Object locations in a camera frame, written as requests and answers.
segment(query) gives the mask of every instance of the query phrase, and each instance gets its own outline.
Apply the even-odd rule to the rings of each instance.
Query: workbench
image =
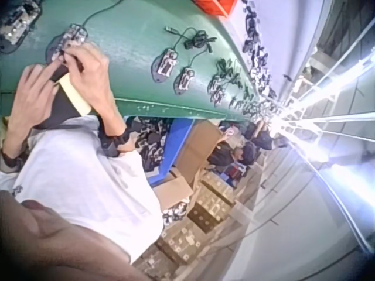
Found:
[[[43,14],[37,20],[19,49],[1,56],[1,111],[10,113],[14,92],[25,66],[45,63],[45,50],[50,41],[63,33],[71,23],[81,24],[92,13],[112,5],[111,0],[45,0]],[[189,90],[176,95],[173,82],[189,60],[201,49],[186,50],[183,40],[176,50],[178,65],[164,83],[154,83],[151,64],[179,36],[164,31],[170,26],[181,33],[189,26],[205,30],[217,37],[212,44],[213,53],[201,55],[193,63],[195,79]],[[221,105],[214,107],[207,94],[207,86],[216,74],[216,61],[220,58],[238,59],[233,42],[225,28],[216,19],[205,15],[191,0],[125,0],[114,9],[93,17],[86,25],[89,39],[95,42],[110,58],[111,88],[123,115],[168,116],[183,118],[244,119],[240,111],[229,109],[233,97],[242,100],[243,90],[230,85]],[[188,31],[186,36],[195,33]],[[241,80],[248,82],[245,69]]]

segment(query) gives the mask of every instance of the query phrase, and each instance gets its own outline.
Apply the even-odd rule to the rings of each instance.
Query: blue tray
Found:
[[[148,178],[148,183],[151,186],[157,186],[158,183],[166,177],[189,135],[193,123],[194,119],[176,118],[173,120],[171,129],[166,138],[164,158],[159,166],[159,174]]]

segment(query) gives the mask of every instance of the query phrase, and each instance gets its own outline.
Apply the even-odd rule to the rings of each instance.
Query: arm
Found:
[[[24,69],[18,82],[2,147],[0,159],[2,172],[17,172],[16,159],[22,153],[23,143],[30,130],[51,115],[57,87],[50,78],[60,65],[61,60],[56,60],[47,67],[35,65]]]
[[[76,57],[83,65],[80,72]],[[98,112],[103,119],[107,136],[120,136],[126,129],[126,124],[119,113],[113,93],[110,88],[108,75],[109,59],[93,44],[72,46],[64,54],[69,72],[70,82],[82,97]],[[119,146],[119,152],[135,150],[131,139]]]

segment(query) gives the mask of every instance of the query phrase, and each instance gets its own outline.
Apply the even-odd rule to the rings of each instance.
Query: person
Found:
[[[67,120],[70,129],[32,130],[51,114],[57,86],[50,77],[63,61],[105,134],[126,130],[108,58],[95,45],[72,46],[46,67],[25,68],[0,158],[2,274],[13,266],[35,280],[148,280],[131,264],[158,239],[163,219],[132,140],[107,157],[96,116]],[[25,141],[30,155],[20,169]]]
[[[217,141],[214,150],[207,158],[209,163],[208,169],[214,168],[218,172],[223,172],[228,165],[243,159],[242,148],[239,146],[232,148],[230,144],[226,142],[226,140],[231,137],[228,131],[229,130],[226,130],[226,133]]]

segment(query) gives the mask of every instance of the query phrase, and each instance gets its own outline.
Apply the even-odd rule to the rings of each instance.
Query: orange crate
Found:
[[[237,0],[193,0],[193,2],[208,15],[227,18]]]

